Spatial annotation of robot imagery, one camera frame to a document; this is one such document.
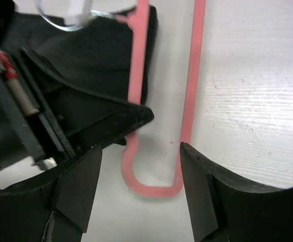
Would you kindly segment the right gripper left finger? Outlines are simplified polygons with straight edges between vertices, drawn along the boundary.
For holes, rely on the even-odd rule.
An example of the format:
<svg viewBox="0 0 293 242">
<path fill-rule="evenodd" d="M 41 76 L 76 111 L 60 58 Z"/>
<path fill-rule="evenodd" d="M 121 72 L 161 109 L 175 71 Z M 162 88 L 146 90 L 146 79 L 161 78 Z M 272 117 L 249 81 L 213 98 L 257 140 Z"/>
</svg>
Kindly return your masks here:
<svg viewBox="0 0 293 242">
<path fill-rule="evenodd" d="M 102 147 L 0 190 L 0 241 L 81 241 L 87 232 Z"/>
</svg>

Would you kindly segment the black trousers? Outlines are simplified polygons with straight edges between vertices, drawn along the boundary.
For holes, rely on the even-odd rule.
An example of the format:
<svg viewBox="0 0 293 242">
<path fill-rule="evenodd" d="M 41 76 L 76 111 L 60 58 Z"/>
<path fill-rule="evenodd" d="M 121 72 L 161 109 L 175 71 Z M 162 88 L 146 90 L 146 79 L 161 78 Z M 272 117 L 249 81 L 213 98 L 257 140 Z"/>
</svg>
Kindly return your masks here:
<svg viewBox="0 0 293 242">
<path fill-rule="evenodd" d="M 0 1 L 0 48 L 26 45 L 73 84 L 126 100 L 134 32 L 125 23 L 98 17 L 87 27 L 65 33 L 38 15 L 15 11 L 13 1 Z"/>
</svg>

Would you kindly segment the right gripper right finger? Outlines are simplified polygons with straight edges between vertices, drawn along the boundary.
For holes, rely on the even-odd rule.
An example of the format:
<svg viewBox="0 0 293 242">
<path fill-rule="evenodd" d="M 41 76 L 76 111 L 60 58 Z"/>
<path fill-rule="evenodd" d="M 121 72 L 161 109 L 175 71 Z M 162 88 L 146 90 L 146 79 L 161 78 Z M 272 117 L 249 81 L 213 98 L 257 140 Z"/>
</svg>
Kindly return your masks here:
<svg viewBox="0 0 293 242">
<path fill-rule="evenodd" d="M 293 187 L 247 179 L 187 143 L 180 159 L 195 241 L 293 241 Z"/>
</svg>

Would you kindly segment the pink plastic hanger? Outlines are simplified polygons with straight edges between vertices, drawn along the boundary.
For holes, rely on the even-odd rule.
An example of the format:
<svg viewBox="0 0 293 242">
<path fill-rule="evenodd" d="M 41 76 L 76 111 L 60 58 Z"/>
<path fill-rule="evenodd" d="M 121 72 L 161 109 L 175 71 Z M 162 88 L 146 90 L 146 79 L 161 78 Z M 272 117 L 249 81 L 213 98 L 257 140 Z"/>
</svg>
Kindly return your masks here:
<svg viewBox="0 0 293 242">
<path fill-rule="evenodd" d="M 192 136 L 198 80 L 200 73 L 202 40 L 205 17 L 205 1 L 194 2 L 192 34 L 189 54 L 189 66 L 185 90 L 184 109 L 180 133 L 180 142 L 189 143 Z M 143 65 L 147 42 L 149 1 L 138 1 L 136 9 L 127 17 L 118 17 L 133 31 L 128 101 L 140 102 L 143 80 Z M 145 197 L 167 198 L 177 195 L 183 188 L 180 158 L 177 158 L 173 184 L 169 187 L 147 186 L 138 181 L 133 172 L 133 162 L 139 147 L 138 133 L 126 135 L 126 148 L 122 154 L 121 173 L 127 187 Z"/>
</svg>

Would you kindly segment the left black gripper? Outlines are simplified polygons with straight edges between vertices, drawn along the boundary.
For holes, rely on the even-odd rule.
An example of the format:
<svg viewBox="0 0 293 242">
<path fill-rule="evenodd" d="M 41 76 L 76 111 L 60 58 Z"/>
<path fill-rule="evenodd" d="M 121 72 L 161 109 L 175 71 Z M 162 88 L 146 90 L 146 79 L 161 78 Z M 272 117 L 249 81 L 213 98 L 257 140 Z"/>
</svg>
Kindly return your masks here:
<svg viewBox="0 0 293 242">
<path fill-rule="evenodd" d="M 46 170 L 95 145 L 123 144 L 154 119 L 149 107 L 65 79 L 28 46 L 0 50 L 0 171 L 32 157 Z"/>
</svg>

